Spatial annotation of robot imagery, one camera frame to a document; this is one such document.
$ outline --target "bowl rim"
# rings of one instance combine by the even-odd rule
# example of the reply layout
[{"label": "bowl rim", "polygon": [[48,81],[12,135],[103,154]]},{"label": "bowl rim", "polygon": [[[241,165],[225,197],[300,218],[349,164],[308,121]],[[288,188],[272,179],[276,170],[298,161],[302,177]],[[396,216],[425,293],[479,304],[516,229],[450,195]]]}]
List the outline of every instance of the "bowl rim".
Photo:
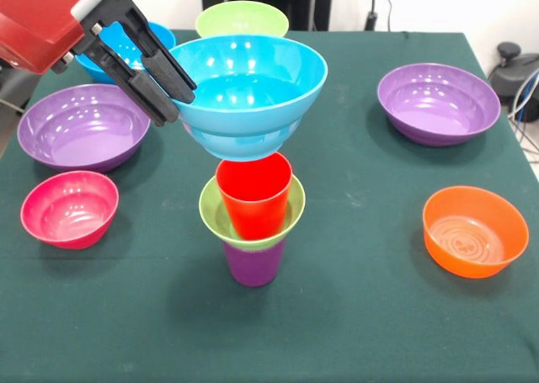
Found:
[{"label": "bowl rim", "polygon": [[[26,224],[26,222],[24,221],[24,216],[23,216],[23,213],[24,213],[24,208],[26,207],[26,205],[28,204],[28,199],[30,198],[31,195],[35,194],[40,188],[43,188],[44,185],[52,182],[53,180],[57,179],[57,178],[64,178],[66,177],[67,175],[73,175],[73,174],[91,174],[92,176],[97,176],[98,178],[101,178],[103,179],[108,185],[111,185],[114,192],[115,192],[115,201],[114,201],[114,204],[113,204],[113,207],[109,213],[109,215],[107,216],[107,218],[101,222],[101,224],[97,227],[95,227],[92,231],[89,231],[87,232],[86,234],[83,234],[81,236],[77,236],[77,237],[74,237],[74,238],[70,238],[68,240],[65,240],[65,239],[53,239],[53,238],[47,238],[47,237],[44,237],[43,235],[38,235],[38,234],[35,234],[33,233],[29,228],[28,228],[28,225]],[[88,171],[88,170],[74,170],[74,171],[67,171],[67,172],[64,172],[64,173],[59,173],[59,174],[56,174],[56,175],[53,175],[52,177],[49,177],[43,181],[41,181],[39,184],[35,185],[31,190],[30,192],[28,192],[26,194],[26,197],[24,198],[24,201],[23,201],[23,204],[21,205],[20,207],[20,213],[19,213],[19,216],[20,216],[20,222],[22,223],[23,225],[23,228],[26,230],[26,232],[28,234],[30,234],[33,238],[35,238],[36,240],[39,240],[41,242],[46,242],[46,243],[50,243],[50,244],[55,244],[55,243],[69,243],[69,242],[75,242],[75,241],[78,241],[78,240],[81,240],[81,239],[84,239],[85,237],[88,237],[88,236],[91,236],[92,234],[94,234],[97,230],[99,230],[101,227],[103,227],[104,225],[106,225],[107,223],[109,223],[110,221],[112,221],[112,219],[115,217],[116,215],[116,212],[118,211],[118,206],[120,204],[120,191],[118,190],[118,186],[116,185],[116,183],[108,176],[102,174],[102,173],[97,173],[95,171]]]},{"label": "bowl rim", "polygon": [[71,87],[67,87],[67,88],[63,88],[61,90],[58,90],[58,91],[55,91],[54,93],[50,93],[48,95],[46,95],[45,97],[43,97],[42,99],[40,99],[39,101],[37,101],[34,105],[32,105],[30,108],[28,108],[26,110],[26,112],[23,114],[23,117],[20,119],[19,121],[19,124],[17,125],[17,141],[19,142],[19,146],[23,149],[23,151],[30,157],[32,157],[34,160],[38,161],[38,162],[41,162],[47,166],[52,166],[52,167],[55,167],[55,168],[72,168],[73,171],[76,171],[75,168],[82,168],[82,167],[87,167],[87,166],[99,166],[101,164],[104,164],[110,160],[114,160],[116,157],[119,157],[121,156],[122,154],[128,152],[131,148],[133,148],[134,146],[137,146],[139,143],[141,143],[141,141],[144,139],[144,137],[146,137],[146,134],[148,133],[148,131],[150,130],[150,126],[152,125],[152,120],[144,113],[144,111],[142,111],[142,109],[140,107],[138,107],[137,105],[137,108],[139,108],[141,110],[141,112],[144,114],[144,117],[143,119],[146,121],[146,124],[144,126],[144,129],[143,129],[143,132],[141,133],[141,136],[139,138],[137,138],[132,145],[130,145],[129,147],[127,147],[124,151],[122,151],[121,153],[118,153],[117,155],[113,156],[113,157],[109,157],[109,158],[106,158],[104,160],[101,160],[99,162],[91,162],[91,163],[88,163],[88,164],[76,164],[76,165],[69,165],[67,166],[66,164],[61,164],[59,162],[53,162],[53,161],[50,161],[50,160],[45,160],[43,158],[38,158],[35,156],[34,153],[32,153],[29,148],[21,142],[21,130],[22,130],[22,127],[23,125],[26,123],[26,120],[27,120],[27,117],[29,114],[31,114],[33,112],[34,109],[36,109],[36,107],[39,107],[39,105],[43,102],[45,102],[47,99],[51,98],[51,97],[54,97],[56,96],[57,94],[60,94],[60,93],[65,93],[66,91],[68,90],[72,90],[72,89],[80,89],[80,88],[96,88],[96,87],[103,87],[103,88],[115,88],[116,91],[121,91],[123,92],[123,90],[115,85],[115,84],[104,84],[104,83],[100,83],[100,82],[95,82],[95,83],[90,83],[90,84],[79,84],[77,86],[71,86]]},{"label": "bowl rim", "polygon": [[[173,40],[174,45],[172,45],[170,48],[167,48],[167,47],[165,46],[165,48],[167,48],[168,50],[171,50],[172,48],[174,48],[174,47],[178,44],[178,40],[176,39],[176,35],[174,35],[174,32],[173,32],[171,29],[165,27],[164,25],[161,25],[161,24],[159,24],[159,23],[156,23],[155,21],[148,21],[148,25],[150,25],[150,24],[153,25],[153,26],[160,27],[161,29],[163,29],[163,31],[167,32],[167,35],[169,35],[169,36],[171,37],[171,39]],[[90,66],[86,60],[83,60],[83,59],[82,59],[82,56],[83,56],[83,55],[75,55],[75,60],[76,60],[76,61],[77,61],[77,62],[78,62],[84,69],[86,69],[86,70],[88,70],[88,71],[91,71],[91,72],[97,72],[97,73],[103,73],[103,74],[106,74],[106,73],[104,72],[104,70],[103,70],[101,67],[99,67],[99,66],[97,66],[97,65],[95,65],[96,67]],[[131,65],[131,63],[129,63],[128,66],[129,66],[129,68],[134,69],[134,67]]]},{"label": "bowl rim", "polygon": [[[380,88],[382,87],[382,84],[394,73],[396,72],[400,72],[401,70],[403,69],[407,69],[407,68],[410,68],[410,67],[419,67],[419,66],[437,66],[437,67],[442,67],[442,68],[445,68],[445,69],[449,69],[449,70],[452,70],[452,71],[455,71],[455,72],[460,72],[468,77],[471,77],[473,78],[474,80],[482,83],[484,86],[486,86],[487,90],[488,90],[488,93],[490,94],[491,98],[493,101],[496,102],[496,106],[497,106],[497,114],[493,115],[492,116],[492,119],[486,124],[484,125],[483,127],[479,128],[478,130],[474,130],[474,131],[468,131],[467,133],[465,134],[462,134],[462,135],[455,135],[453,133],[444,133],[444,132],[433,132],[431,130],[426,130],[424,128],[421,128],[421,127],[418,127],[418,126],[415,126],[415,125],[411,125],[409,124],[408,122],[404,121],[404,120],[401,120],[400,118],[398,118],[393,112],[391,112],[391,110],[386,106],[386,104],[384,104],[384,102],[382,101],[382,98],[380,96]],[[392,69],[390,72],[386,73],[382,79],[378,82],[378,87],[376,88],[376,96],[378,97],[378,102],[380,103],[380,105],[384,108],[384,110],[386,111],[386,114],[391,116],[393,119],[395,119],[396,121],[398,121],[399,123],[403,124],[403,125],[406,125],[406,126],[409,126],[410,128],[412,129],[415,129],[415,130],[420,130],[421,132],[425,133],[426,135],[430,135],[430,136],[444,136],[444,137],[474,137],[474,136],[477,136],[481,133],[483,133],[484,131],[490,129],[491,127],[493,127],[496,122],[498,122],[498,119],[501,115],[501,103],[499,101],[499,98],[498,98],[498,95],[496,95],[496,92],[492,89],[492,86],[490,84],[488,84],[488,82],[486,82],[485,80],[483,80],[482,78],[480,78],[479,76],[476,76],[475,74],[467,71],[467,70],[464,70],[464,69],[461,69],[460,67],[457,67],[457,66],[452,66],[452,65],[447,65],[445,63],[438,63],[438,62],[418,62],[418,63],[410,63],[408,65],[403,65],[403,66],[398,66],[398,67],[395,67],[394,69]]]},{"label": "bowl rim", "polygon": [[524,244],[522,244],[522,247],[520,248],[519,252],[517,254],[515,254],[513,257],[511,258],[507,258],[505,259],[504,261],[498,261],[498,262],[495,262],[495,263],[479,263],[477,261],[471,261],[469,259],[466,259],[466,258],[463,258],[463,257],[458,257],[456,256],[454,253],[450,252],[450,251],[446,251],[444,250],[445,253],[451,255],[453,258],[456,258],[456,259],[459,259],[465,263],[469,263],[469,264],[473,264],[474,266],[478,266],[478,267],[484,267],[484,268],[492,268],[492,267],[499,267],[499,266],[505,266],[505,265],[508,265],[512,262],[514,262],[518,257],[520,257],[527,249],[528,247],[528,244],[530,242],[530,230],[529,230],[529,227],[528,227],[528,224],[526,222],[526,218],[520,213],[520,211],[518,210],[518,208],[516,208],[516,206],[514,206],[511,202],[509,202],[506,198],[504,198],[503,196],[499,195],[499,194],[496,194],[495,192],[493,191],[490,191],[488,189],[485,189],[485,188],[480,188],[480,187],[476,187],[476,186],[472,186],[472,185],[452,185],[452,186],[449,186],[449,187],[445,187],[445,188],[442,188],[442,189],[439,189],[437,190],[436,192],[434,192],[425,202],[424,204],[424,207],[423,207],[423,215],[422,215],[422,221],[423,221],[423,230],[424,232],[426,232],[429,237],[432,239],[433,242],[436,243],[436,245],[438,247],[441,248],[441,245],[436,241],[436,239],[434,239],[434,237],[432,236],[432,233],[430,232],[430,229],[427,227],[427,220],[426,220],[426,212],[427,212],[427,209],[428,207],[430,206],[431,204],[431,201],[436,198],[437,196],[441,195],[441,194],[444,194],[445,192],[449,191],[449,190],[455,190],[455,189],[466,189],[466,190],[471,190],[471,191],[478,191],[478,192],[481,192],[481,193],[484,193],[484,194],[488,194],[492,197],[494,197],[495,199],[498,199],[498,200],[501,200],[502,202],[504,202],[505,205],[509,206],[514,212],[515,214],[520,217],[520,219],[522,220],[522,223],[524,224],[524,228],[526,230],[526,239],[525,239],[525,242]]},{"label": "bowl rim", "polygon": [[[264,107],[258,107],[258,108],[218,109],[218,108],[200,107],[198,105],[193,105],[192,103],[191,104],[186,104],[186,103],[183,103],[182,101],[178,101],[177,99],[171,98],[174,101],[174,103],[179,105],[181,108],[203,109],[206,113],[213,113],[213,114],[245,114],[245,113],[264,112],[265,110],[268,110],[268,109],[278,109],[278,108],[282,108],[282,107],[285,107],[285,106],[288,106],[288,105],[293,105],[298,101],[302,101],[303,99],[306,99],[306,98],[310,97],[311,95],[315,94],[316,92],[318,92],[320,90],[320,88],[322,87],[322,85],[324,85],[324,83],[326,82],[326,80],[328,78],[328,63],[326,62],[326,60],[323,58],[323,56],[319,52],[315,51],[311,46],[306,45],[306,44],[302,44],[301,42],[299,42],[297,40],[291,40],[289,38],[283,38],[283,37],[279,37],[279,36],[262,35],[262,34],[216,35],[216,36],[211,36],[211,37],[207,37],[207,38],[197,38],[196,40],[190,40],[188,42],[184,42],[183,44],[176,45],[174,48],[172,48],[170,50],[170,53],[173,54],[174,51],[176,51],[176,50],[178,50],[178,49],[180,49],[180,48],[182,48],[182,47],[184,47],[186,45],[189,45],[189,44],[194,44],[194,43],[197,43],[197,42],[209,42],[211,40],[217,40],[217,39],[220,39],[220,38],[260,38],[260,39],[264,38],[264,39],[270,39],[270,40],[279,41],[279,42],[296,44],[300,48],[304,48],[304,49],[307,49],[308,51],[311,51],[311,53],[313,53],[313,55],[315,55],[322,62],[322,65],[323,65],[322,78],[316,84],[316,86],[312,87],[306,93],[303,93],[302,95],[300,95],[298,97],[295,97],[293,99],[285,101],[284,103],[266,105]],[[180,119],[182,121],[184,121],[184,116],[182,114],[180,114],[179,117],[180,117]]]},{"label": "bowl rim", "polygon": [[201,38],[208,38],[208,37],[211,37],[211,36],[218,36],[218,35],[203,35],[200,32],[200,21],[202,19],[204,19],[206,15],[213,12],[213,10],[217,10],[219,8],[222,8],[222,6],[224,6],[224,5],[238,5],[238,4],[259,5],[260,7],[266,8],[269,11],[273,11],[274,13],[277,13],[277,15],[279,15],[281,19],[284,19],[283,22],[286,22],[286,26],[285,26],[284,30],[282,30],[278,35],[274,35],[274,36],[283,37],[288,32],[288,29],[290,28],[290,20],[288,19],[288,17],[286,17],[286,14],[284,14],[282,11],[280,11],[280,9],[278,9],[276,6],[272,6],[271,4],[268,4],[268,3],[257,2],[257,1],[254,1],[254,0],[229,0],[227,2],[220,2],[220,3],[214,4],[214,5],[206,8],[205,10],[201,11],[199,13],[199,15],[196,17],[196,20],[195,20],[196,33]]},{"label": "bowl rim", "polygon": [[221,239],[222,241],[224,242],[228,242],[229,244],[232,244],[232,245],[235,245],[235,244],[241,244],[245,247],[248,247],[248,246],[262,246],[263,244],[267,244],[269,242],[273,242],[273,241],[280,241],[282,240],[283,237],[285,237],[291,230],[294,226],[296,226],[297,222],[302,218],[302,215],[303,215],[303,212],[305,210],[305,206],[306,206],[306,203],[307,203],[307,197],[305,195],[305,189],[303,188],[303,185],[302,183],[300,182],[299,178],[295,175],[295,174],[292,174],[292,180],[291,180],[291,183],[292,184],[297,184],[297,186],[299,187],[299,190],[301,191],[301,197],[302,197],[302,208],[300,209],[298,215],[297,215],[297,218],[292,221],[290,223],[290,225],[288,225],[287,228],[283,229],[282,231],[280,231],[278,234],[275,234],[273,236],[270,236],[270,237],[266,237],[266,238],[262,238],[260,240],[242,240],[242,239],[237,239],[237,238],[232,238],[232,237],[227,237],[227,236],[223,236],[221,233],[217,232],[217,230],[214,230],[213,227],[210,227],[210,225],[208,224],[208,221],[206,220],[205,216],[204,216],[204,212],[202,210],[202,198],[204,197],[206,191],[208,190],[208,188],[210,188],[211,184],[212,183],[215,183],[217,185],[217,181],[216,181],[216,176],[214,175],[213,177],[210,178],[210,180],[205,184],[204,188],[202,189],[202,192],[200,192],[200,197],[199,197],[199,213],[200,213],[200,218],[202,219],[202,221],[204,222],[205,226],[216,236],[218,237],[219,239]]}]

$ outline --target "black device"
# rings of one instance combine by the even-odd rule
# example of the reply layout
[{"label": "black device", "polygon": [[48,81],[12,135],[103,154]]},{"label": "black device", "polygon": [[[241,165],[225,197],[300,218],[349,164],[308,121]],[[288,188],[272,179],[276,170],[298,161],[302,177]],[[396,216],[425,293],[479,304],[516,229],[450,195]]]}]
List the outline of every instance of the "black device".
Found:
[{"label": "black device", "polygon": [[365,31],[374,31],[377,19],[378,14],[373,11],[370,11],[369,15],[367,15],[367,20],[365,22]]},{"label": "black device", "polygon": [[[501,62],[494,68],[488,80],[501,104],[511,105],[520,85],[539,67],[539,53],[521,54],[519,45],[502,42],[498,45]],[[539,88],[536,88],[526,105],[522,122],[539,119]]]}]

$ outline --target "white wall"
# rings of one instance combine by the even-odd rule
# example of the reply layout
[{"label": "white wall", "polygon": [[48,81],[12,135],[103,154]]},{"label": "white wall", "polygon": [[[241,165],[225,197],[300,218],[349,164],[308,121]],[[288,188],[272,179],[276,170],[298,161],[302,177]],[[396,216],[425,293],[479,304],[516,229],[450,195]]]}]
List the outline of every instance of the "white wall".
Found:
[{"label": "white wall", "polygon": [[[485,72],[499,62],[496,46],[511,40],[539,52],[539,0],[391,0],[393,31],[463,32]],[[371,0],[332,0],[329,29],[363,29]],[[376,0],[376,30],[387,30],[386,0]]]},{"label": "white wall", "polygon": [[194,29],[202,0],[133,0],[150,21],[170,29]]},{"label": "white wall", "polygon": [[[202,0],[135,0],[151,21],[193,29]],[[392,30],[463,32],[485,72],[499,61],[496,46],[518,43],[539,52],[539,0],[392,0]],[[332,0],[329,29],[363,30],[371,0]],[[376,30],[387,30],[388,4],[376,0]]]}]

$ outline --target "red cup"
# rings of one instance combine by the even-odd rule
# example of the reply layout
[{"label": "red cup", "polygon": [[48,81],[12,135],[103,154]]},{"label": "red cup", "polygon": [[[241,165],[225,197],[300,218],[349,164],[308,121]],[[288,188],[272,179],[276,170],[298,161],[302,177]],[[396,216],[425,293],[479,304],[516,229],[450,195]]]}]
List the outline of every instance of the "red cup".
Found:
[{"label": "red cup", "polygon": [[252,162],[223,160],[216,181],[234,230],[244,240],[279,233],[285,222],[292,165],[280,153]]}]

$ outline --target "table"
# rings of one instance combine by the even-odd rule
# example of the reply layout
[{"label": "table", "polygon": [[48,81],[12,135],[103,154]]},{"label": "table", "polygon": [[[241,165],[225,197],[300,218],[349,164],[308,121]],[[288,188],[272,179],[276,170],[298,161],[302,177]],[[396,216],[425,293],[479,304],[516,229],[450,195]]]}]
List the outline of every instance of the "table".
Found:
[{"label": "table", "polygon": [[[180,41],[195,33],[177,32]],[[12,141],[0,161],[0,381],[357,382],[539,379],[539,188],[507,120],[460,146],[400,136],[376,100],[388,71],[438,61],[483,77],[463,35],[297,33],[328,81],[283,146],[307,192],[277,279],[238,285],[197,202],[218,160],[178,123],[152,127],[109,175],[106,238],[71,253],[28,236],[24,196],[54,172]],[[88,82],[76,62],[33,104]],[[430,259],[421,211],[453,184],[491,189],[528,220],[503,273],[461,279]]]}]

